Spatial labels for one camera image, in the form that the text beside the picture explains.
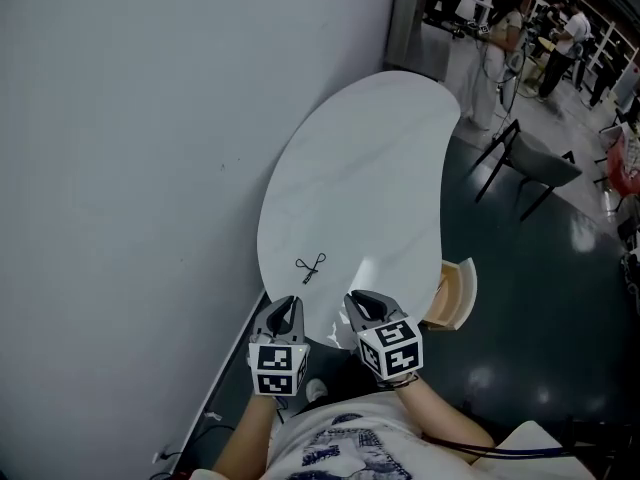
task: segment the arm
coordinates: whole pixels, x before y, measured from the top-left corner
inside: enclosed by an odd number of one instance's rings
[[[494,39],[492,37],[487,38],[487,42],[495,44],[498,48],[502,48],[505,52],[515,52],[518,45],[518,37],[520,35],[520,29],[517,27],[509,27],[507,29],[507,40],[502,41],[500,39]]]
[[[396,393],[426,435],[461,444],[495,446],[491,436],[480,425],[451,407],[422,379],[396,389]],[[448,451],[468,463],[478,458],[455,450]]]
[[[275,414],[275,398],[253,395],[213,471],[229,480],[257,480],[264,475]]]
[[[554,14],[553,14],[553,11],[549,11],[549,12],[547,13],[547,19],[548,19],[551,23],[553,23],[553,26],[554,26],[554,27],[559,27],[559,26],[560,26],[560,22],[556,20],[556,18],[555,18],[555,16],[554,16]]]
[[[573,35],[566,30],[563,30],[559,34],[556,34],[553,38],[557,39],[558,41],[568,41],[569,39],[573,39]]]

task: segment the black and white marker cube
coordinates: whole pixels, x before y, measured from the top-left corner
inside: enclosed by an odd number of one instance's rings
[[[295,396],[307,372],[309,345],[249,343],[249,366],[257,395]]]
[[[422,368],[422,337],[412,317],[358,333],[362,361],[382,380]]]

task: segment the white wall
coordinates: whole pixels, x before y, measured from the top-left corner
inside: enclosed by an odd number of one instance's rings
[[[391,0],[0,0],[0,469],[140,479],[260,289],[275,161]]]

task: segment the sneaker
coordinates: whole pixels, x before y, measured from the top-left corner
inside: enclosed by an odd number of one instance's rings
[[[311,379],[307,382],[307,387],[304,390],[307,395],[307,401],[309,403],[315,402],[321,396],[327,396],[329,394],[329,390],[327,386],[320,379]]]

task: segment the desk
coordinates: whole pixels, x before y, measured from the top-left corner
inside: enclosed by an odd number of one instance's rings
[[[420,321],[441,271],[440,181],[460,109],[444,87],[389,71],[338,92],[300,126],[269,182],[258,260],[272,300],[297,295],[305,334],[355,346],[342,300],[395,298]],[[326,260],[308,284],[296,267]]]

